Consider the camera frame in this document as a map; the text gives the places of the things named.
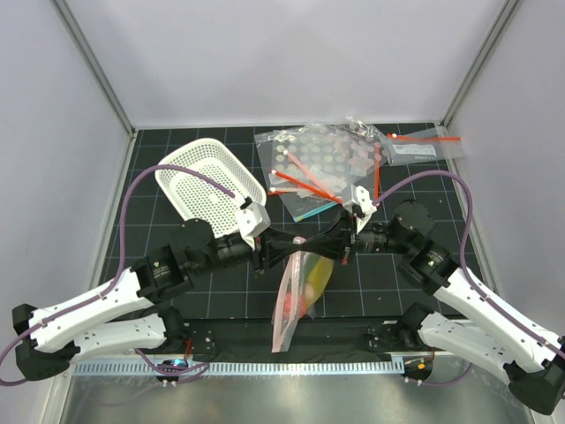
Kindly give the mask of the yellow toy lemon slice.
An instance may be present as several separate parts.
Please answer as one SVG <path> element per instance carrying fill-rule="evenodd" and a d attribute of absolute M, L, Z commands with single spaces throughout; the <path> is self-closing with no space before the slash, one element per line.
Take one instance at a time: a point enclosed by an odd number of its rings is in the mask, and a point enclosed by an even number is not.
<path fill-rule="evenodd" d="M 308 300 L 311 304 L 315 303 L 326 290 L 333 274 L 334 266 L 335 262 L 325 257 L 321 257 L 313 265 L 306 279 L 306 286 L 310 285 L 315 290 L 315 297 Z"/>

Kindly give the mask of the pink zipper clear bag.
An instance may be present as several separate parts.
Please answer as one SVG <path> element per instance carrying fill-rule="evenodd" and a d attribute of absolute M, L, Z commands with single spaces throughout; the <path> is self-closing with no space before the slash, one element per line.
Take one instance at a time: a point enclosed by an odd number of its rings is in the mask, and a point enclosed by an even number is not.
<path fill-rule="evenodd" d="M 272 353 L 287 352 L 290 349 L 291 341 L 300 319 L 305 315 L 311 318 L 315 316 L 314 305 L 319 299 L 311 304 L 305 298 L 304 290 L 308 274 L 311 272 L 315 262 L 321 257 L 317 254 L 299 251 L 288 259 L 279 284 L 271 320 L 273 327 Z M 291 292 L 297 297 L 296 305 L 291 315 L 283 314 L 283 300 L 287 292 Z"/>

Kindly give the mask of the red toy strawberry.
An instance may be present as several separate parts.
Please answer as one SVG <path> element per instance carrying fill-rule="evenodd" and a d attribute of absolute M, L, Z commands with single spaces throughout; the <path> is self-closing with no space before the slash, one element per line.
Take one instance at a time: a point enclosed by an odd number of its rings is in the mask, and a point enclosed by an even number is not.
<path fill-rule="evenodd" d="M 283 304 L 282 304 L 282 312 L 284 315 L 291 315 L 292 310 L 295 308 L 297 297 L 293 295 L 290 291 L 285 294 Z"/>

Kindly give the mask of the beige toy egg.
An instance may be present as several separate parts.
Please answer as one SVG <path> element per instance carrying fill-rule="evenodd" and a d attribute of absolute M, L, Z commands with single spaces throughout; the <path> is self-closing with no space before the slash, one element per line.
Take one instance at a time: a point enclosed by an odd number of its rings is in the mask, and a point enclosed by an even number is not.
<path fill-rule="evenodd" d="M 308 285 L 305 287 L 304 296 L 306 299 L 313 299 L 315 297 L 315 290 L 312 286 Z"/>

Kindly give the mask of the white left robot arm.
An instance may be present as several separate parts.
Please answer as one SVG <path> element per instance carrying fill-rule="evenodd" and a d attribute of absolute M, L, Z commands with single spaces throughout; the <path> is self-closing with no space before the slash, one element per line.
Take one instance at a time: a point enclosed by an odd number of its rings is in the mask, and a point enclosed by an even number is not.
<path fill-rule="evenodd" d="M 120 268 L 106 284 L 53 307 L 14 307 L 17 367 L 25 380 L 36 382 L 104 352 L 180 352 L 190 332 L 177 310 L 161 305 L 188 292 L 196 276 L 247 262 L 267 270 L 294 253 L 317 253 L 319 241 L 273 228 L 249 240 L 237 232 L 217 238 L 208 222 L 188 220 L 167 245 Z"/>

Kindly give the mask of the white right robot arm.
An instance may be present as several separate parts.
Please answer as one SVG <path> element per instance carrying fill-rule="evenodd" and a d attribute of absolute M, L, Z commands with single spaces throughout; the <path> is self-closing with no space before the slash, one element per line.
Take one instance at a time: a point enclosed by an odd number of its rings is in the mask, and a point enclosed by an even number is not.
<path fill-rule="evenodd" d="M 474 324 L 467 328 L 431 308 L 412 305 L 397 322 L 400 344 L 452 352 L 504 382 L 522 404 L 550 415 L 564 395 L 564 339 L 528 319 L 476 278 L 430 234 L 427 209 L 402 202 L 386 225 L 359 228 L 344 212 L 328 230 L 300 238 L 267 229 L 260 236 L 261 263 L 286 260 L 273 316 L 273 352 L 284 352 L 298 320 L 309 309 L 306 260 L 314 255 L 347 261 L 356 252 L 399 254 L 399 272 L 415 288 L 454 308 Z"/>

